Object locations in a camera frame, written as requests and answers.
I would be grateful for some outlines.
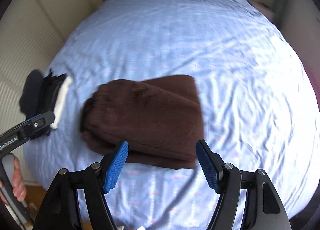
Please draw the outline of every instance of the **finger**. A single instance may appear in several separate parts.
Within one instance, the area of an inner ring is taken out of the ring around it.
[[[1,192],[0,192],[0,198],[5,205],[8,205],[7,200],[4,198]]]
[[[16,156],[13,159],[13,166],[15,170],[20,169],[20,162]]]
[[[26,190],[26,186],[23,185],[23,190],[21,191],[20,196],[18,197],[18,201],[23,201],[26,198],[27,195],[27,190]]]
[[[1,191],[0,191],[0,198],[1,198],[1,200],[3,201],[4,204],[6,204],[6,205],[8,204],[7,201],[6,201],[6,199],[5,199],[4,196],[2,195]]]
[[[19,169],[15,170],[12,176],[12,185],[13,188],[16,188],[20,185],[22,181],[22,174],[21,171]]]
[[[23,191],[24,187],[25,187],[25,186],[24,186],[24,183],[23,183],[23,181],[21,181],[20,184],[19,184],[19,186],[17,186],[16,188],[14,188],[14,189],[12,190],[12,192],[13,192],[13,194],[15,195],[16,198],[20,197],[21,192]]]

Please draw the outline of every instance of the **folded clothes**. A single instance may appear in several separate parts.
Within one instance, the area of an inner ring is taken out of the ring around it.
[[[52,70],[46,77],[43,77],[39,70],[33,70],[28,75],[19,101],[20,110],[26,115],[26,120],[47,111],[52,111],[55,115],[54,123],[37,131],[31,139],[42,135],[48,136],[52,129],[58,128],[65,98],[71,83],[71,77],[66,74],[53,76]]]
[[[127,162],[192,169],[195,143],[204,138],[193,77],[101,85],[84,105],[81,131],[89,148],[103,155],[126,140]]]

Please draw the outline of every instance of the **bed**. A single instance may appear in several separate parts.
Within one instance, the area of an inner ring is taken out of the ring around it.
[[[318,186],[313,89],[281,33],[246,0],[106,0],[50,68],[74,83],[58,130],[24,146],[27,165],[45,188],[60,168],[81,170],[102,158],[79,133],[81,107],[98,85],[171,74],[195,78],[211,150],[239,169],[265,169],[290,218]],[[117,226],[205,229],[218,196],[198,163],[195,170],[125,164],[106,199]],[[242,192],[234,229],[244,201]],[[82,192],[79,203],[88,218]]]

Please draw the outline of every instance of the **wooden floor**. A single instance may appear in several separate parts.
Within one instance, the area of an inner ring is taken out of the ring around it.
[[[26,186],[26,188],[27,188],[26,202],[28,206],[31,208],[31,210],[33,211],[33,213],[36,214],[36,211],[34,211],[33,208],[36,207],[37,209],[39,209],[46,191],[42,187],[38,187],[38,186]],[[90,222],[83,222],[83,229],[92,230]]]

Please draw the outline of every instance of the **bedspread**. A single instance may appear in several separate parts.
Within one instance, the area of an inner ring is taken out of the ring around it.
[[[81,108],[100,84],[187,74],[195,78],[205,140],[239,169],[268,173],[289,217],[320,177],[319,109],[304,68],[281,33],[246,0],[107,0],[70,35],[50,67],[72,76],[59,128],[25,145],[48,188],[60,168],[102,156],[81,140]],[[125,164],[106,195],[126,229],[206,229],[218,195],[196,169]],[[83,217],[88,217],[79,191]],[[239,229],[245,191],[233,229]]]

